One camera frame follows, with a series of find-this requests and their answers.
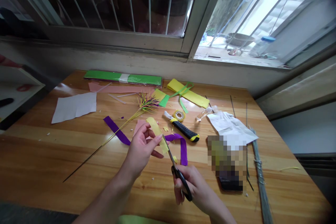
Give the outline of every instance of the hand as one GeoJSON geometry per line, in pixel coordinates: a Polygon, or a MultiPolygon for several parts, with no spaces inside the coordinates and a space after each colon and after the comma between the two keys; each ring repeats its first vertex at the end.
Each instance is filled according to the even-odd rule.
{"type": "Polygon", "coordinates": [[[160,143],[162,134],[155,136],[154,132],[149,128],[149,123],[143,124],[134,135],[131,145],[129,146],[126,159],[122,168],[127,168],[128,172],[134,175],[134,178],[140,176],[142,170],[145,168],[152,155],[157,158],[163,158],[163,155],[154,148],[160,143]]]}
{"type": "MultiPolygon", "coordinates": [[[[195,166],[176,165],[187,181],[194,204],[210,216],[211,223],[236,223],[229,210],[217,194],[210,188],[195,166]]],[[[184,202],[181,190],[187,192],[182,181],[174,176],[176,203],[184,202]]]]}

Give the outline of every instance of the bundle of wire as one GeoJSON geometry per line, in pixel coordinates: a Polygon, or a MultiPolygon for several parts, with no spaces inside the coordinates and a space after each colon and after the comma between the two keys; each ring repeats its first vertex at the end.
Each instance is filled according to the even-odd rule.
{"type": "MultiPolygon", "coordinates": [[[[255,130],[250,127],[250,130],[255,134],[255,130]]],[[[266,194],[266,188],[265,188],[265,180],[264,180],[264,174],[263,169],[261,167],[261,160],[259,156],[259,149],[257,140],[254,140],[252,142],[253,149],[254,149],[254,161],[255,165],[257,167],[257,174],[258,174],[258,182],[259,182],[259,194],[260,194],[260,202],[261,202],[261,212],[262,212],[262,219],[263,223],[265,224],[273,224],[273,219],[271,215],[271,209],[270,204],[268,203],[268,198],[266,194]]]]}

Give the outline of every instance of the scissors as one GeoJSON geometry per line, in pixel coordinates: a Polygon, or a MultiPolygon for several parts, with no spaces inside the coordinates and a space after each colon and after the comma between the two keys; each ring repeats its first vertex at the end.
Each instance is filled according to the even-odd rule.
{"type": "Polygon", "coordinates": [[[172,170],[171,172],[172,172],[173,175],[175,175],[175,178],[179,178],[179,179],[181,179],[182,184],[183,184],[184,188],[186,189],[187,193],[183,192],[182,190],[181,190],[181,192],[184,194],[184,196],[186,197],[186,199],[187,199],[188,201],[192,201],[192,200],[193,200],[193,199],[192,199],[193,197],[192,197],[192,195],[191,195],[191,192],[190,192],[189,186],[188,186],[188,184],[187,184],[187,181],[186,181],[186,179],[184,178],[183,174],[180,172],[180,170],[177,169],[177,167],[176,167],[176,165],[175,165],[175,161],[174,161],[174,159],[173,159],[173,155],[172,155],[172,153],[170,152],[169,146],[167,145],[167,147],[168,147],[168,154],[169,154],[170,160],[171,160],[172,163],[173,163],[173,166],[171,167],[171,170],[172,170]]]}

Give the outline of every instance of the wooden table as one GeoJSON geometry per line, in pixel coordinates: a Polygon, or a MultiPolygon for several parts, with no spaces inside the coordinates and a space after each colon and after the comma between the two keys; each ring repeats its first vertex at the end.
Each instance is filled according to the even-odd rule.
{"type": "MultiPolygon", "coordinates": [[[[137,110],[136,96],[123,97],[126,102],[124,105],[106,93],[98,93],[96,112],[51,124],[58,97],[89,91],[89,81],[83,79],[84,74],[84,71],[71,74],[1,136],[0,200],[79,214],[116,174],[128,146],[114,138],[63,183],[111,136],[112,132],[103,118],[110,116],[121,126],[137,110]]],[[[168,82],[164,81],[162,90],[171,95],[173,92],[166,88],[168,82]]],[[[315,223],[325,215],[330,205],[246,89],[195,84],[192,90],[206,96],[211,106],[217,105],[220,110],[234,114],[244,124],[247,106],[247,123],[259,136],[259,152],[274,223],[315,223]],[[292,166],[301,169],[279,171],[292,166]]],[[[196,122],[195,117],[203,108],[184,98],[182,100],[189,110],[184,124],[201,136],[197,143],[187,141],[189,165],[199,169],[238,223],[262,223],[252,146],[248,146],[248,166],[254,192],[250,186],[247,186],[248,197],[241,193],[221,192],[208,166],[205,142],[208,135],[217,132],[208,118],[196,122]]],[[[171,98],[167,107],[160,108],[153,117],[160,126],[171,129],[172,125],[162,115],[164,110],[173,113],[176,109],[181,109],[178,96],[171,98]]],[[[148,116],[143,114],[138,119],[146,119],[148,116]]],[[[133,120],[123,129],[129,139],[132,138],[131,129],[135,125],[136,120],[133,120]]],[[[179,144],[172,144],[170,148],[179,159],[179,144]]],[[[182,206],[175,204],[170,167],[168,157],[161,160],[151,157],[132,188],[124,214],[169,223],[209,222],[208,216],[193,203],[186,202],[182,206]]]]}

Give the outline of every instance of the tape roll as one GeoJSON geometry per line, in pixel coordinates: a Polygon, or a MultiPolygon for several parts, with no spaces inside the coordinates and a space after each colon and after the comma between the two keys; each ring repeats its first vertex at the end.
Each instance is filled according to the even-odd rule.
{"type": "Polygon", "coordinates": [[[182,110],[175,110],[173,117],[181,123],[185,119],[186,115],[182,110]]]}

